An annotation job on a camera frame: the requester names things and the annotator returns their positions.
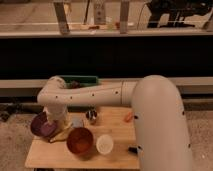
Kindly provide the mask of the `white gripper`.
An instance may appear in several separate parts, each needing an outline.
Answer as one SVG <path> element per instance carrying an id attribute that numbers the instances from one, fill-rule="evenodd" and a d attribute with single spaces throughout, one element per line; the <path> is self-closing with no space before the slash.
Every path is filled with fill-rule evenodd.
<path id="1" fill-rule="evenodd" d="M 54 121 L 58 121 L 60 125 L 65 126 L 67 124 L 67 108 L 64 106 L 45 107 L 44 111 L 47 115 L 47 121 L 52 124 Z"/>

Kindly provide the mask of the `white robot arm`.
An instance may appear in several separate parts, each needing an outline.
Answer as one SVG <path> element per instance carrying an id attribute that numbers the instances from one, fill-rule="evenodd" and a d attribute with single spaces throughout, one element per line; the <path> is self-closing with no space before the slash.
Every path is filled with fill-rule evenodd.
<path id="1" fill-rule="evenodd" d="M 130 107 L 140 170 L 192 171 L 182 98 L 176 85 L 164 76 L 77 89 L 68 89 L 61 77 L 53 76 L 39 92 L 37 102 L 52 117 L 64 114 L 69 106 Z"/>

